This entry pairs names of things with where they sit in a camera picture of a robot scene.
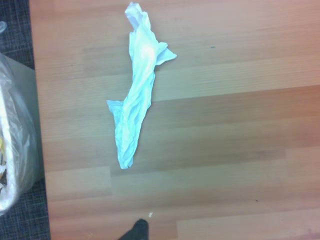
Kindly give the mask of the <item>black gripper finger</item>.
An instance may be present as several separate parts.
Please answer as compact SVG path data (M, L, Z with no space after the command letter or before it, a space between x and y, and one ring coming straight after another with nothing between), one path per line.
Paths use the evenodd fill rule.
M137 220L119 240L149 240L149 223L142 218Z

